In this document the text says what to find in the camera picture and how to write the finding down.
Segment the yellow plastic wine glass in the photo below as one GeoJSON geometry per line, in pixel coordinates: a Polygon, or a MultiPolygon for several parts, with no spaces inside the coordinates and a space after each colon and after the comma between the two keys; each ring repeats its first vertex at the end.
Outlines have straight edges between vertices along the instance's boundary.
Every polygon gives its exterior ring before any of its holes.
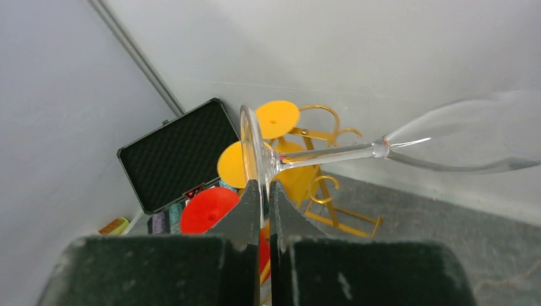
{"type": "MultiPolygon", "coordinates": [[[[221,180],[227,185],[244,189],[246,178],[242,160],[241,143],[237,141],[229,145],[220,155],[217,163],[217,171],[221,180]]],[[[302,203],[309,198],[309,185],[315,176],[314,166],[305,166],[289,169],[275,176],[284,185],[288,197],[294,203],[302,203]]]]}
{"type": "Polygon", "coordinates": [[[285,100],[268,102],[256,109],[255,113],[265,140],[284,136],[300,119],[299,108],[285,100]]]}

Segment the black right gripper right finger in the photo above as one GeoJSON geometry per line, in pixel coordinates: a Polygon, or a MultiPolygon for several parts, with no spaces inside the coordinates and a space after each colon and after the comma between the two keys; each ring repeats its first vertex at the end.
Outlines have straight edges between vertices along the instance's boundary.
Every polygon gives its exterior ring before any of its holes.
{"type": "Polygon", "coordinates": [[[430,240],[323,234],[280,181],[269,190],[273,305],[475,305],[457,256],[430,240]]]}

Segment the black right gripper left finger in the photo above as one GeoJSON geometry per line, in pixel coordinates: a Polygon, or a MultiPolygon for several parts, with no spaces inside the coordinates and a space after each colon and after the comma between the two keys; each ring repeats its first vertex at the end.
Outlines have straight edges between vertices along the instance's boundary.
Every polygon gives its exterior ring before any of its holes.
{"type": "Polygon", "coordinates": [[[260,186],[203,235],[80,237],[39,305],[258,305],[260,186]]]}

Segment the red plastic wine glass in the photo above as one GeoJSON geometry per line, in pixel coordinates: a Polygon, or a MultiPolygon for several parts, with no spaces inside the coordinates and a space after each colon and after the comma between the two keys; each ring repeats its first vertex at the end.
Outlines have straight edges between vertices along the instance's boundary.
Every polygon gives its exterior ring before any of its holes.
{"type": "MultiPolygon", "coordinates": [[[[237,192],[225,187],[206,189],[193,197],[184,209],[179,229],[182,234],[202,234],[218,223],[236,204],[240,196],[237,192]]],[[[260,283],[263,284],[271,276],[269,226],[260,233],[260,283]]]]}

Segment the clear wine glass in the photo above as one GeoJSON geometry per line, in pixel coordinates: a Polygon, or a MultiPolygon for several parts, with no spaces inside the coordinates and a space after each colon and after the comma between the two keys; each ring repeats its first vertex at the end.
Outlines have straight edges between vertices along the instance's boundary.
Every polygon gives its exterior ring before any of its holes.
{"type": "Polygon", "coordinates": [[[369,143],[280,153],[263,140],[254,110],[241,107],[247,180],[258,183],[260,220],[269,219],[272,179],[282,171],[352,159],[389,159],[416,168],[492,174],[540,164],[540,92],[501,91],[444,103],[369,143]]]}

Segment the gold wire wine glass rack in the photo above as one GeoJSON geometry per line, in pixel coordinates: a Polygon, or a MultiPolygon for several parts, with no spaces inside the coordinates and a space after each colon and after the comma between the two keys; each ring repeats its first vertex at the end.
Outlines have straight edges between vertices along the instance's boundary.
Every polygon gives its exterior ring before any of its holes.
{"type": "MultiPolygon", "coordinates": [[[[309,150],[314,149],[313,140],[321,140],[327,143],[328,148],[337,147],[336,140],[339,135],[343,133],[353,133],[357,137],[361,137],[362,134],[354,128],[340,128],[340,118],[339,115],[332,108],[325,105],[308,105],[298,107],[300,110],[300,119],[301,112],[306,110],[325,110],[333,116],[334,127],[331,132],[318,131],[314,129],[301,129],[296,126],[285,134],[282,137],[267,140],[267,146],[273,148],[279,153],[293,153],[293,152],[302,152],[305,153],[309,150]]],[[[340,183],[336,177],[332,175],[325,175],[322,173],[321,166],[319,164],[314,165],[316,168],[315,176],[313,177],[309,189],[308,195],[309,198],[305,201],[308,201],[308,205],[304,211],[304,216],[308,217],[312,221],[319,221],[326,225],[332,226],[333,228],[340,230],[351,235],[362,237],[362,238],[373,238],[377,232],[378,227],[383,222],[383,217],[379,216],[377,218],[369,217],[366,215],[358,214],[352,212],[351,210],[346,210],[344,208],[335,207],[333,204],[333,197],[329,193],[328,183],[332,183],[335,189],[340,188],[340,183]],[[358,228],[353,228],[351,226],[341,223],[337,218],[337,213],[345,214],[350,217],[353,217],[357,220],[371,223],[373,225],[372,231],[365,232],[358,228]]],[[[275,176],[283,172],[280,170],[272,170],[270,172],[270,179],[275,179],[275,176]]],[[[302,206],[302,203],[295,203],[297,208],[302,206]]]]}

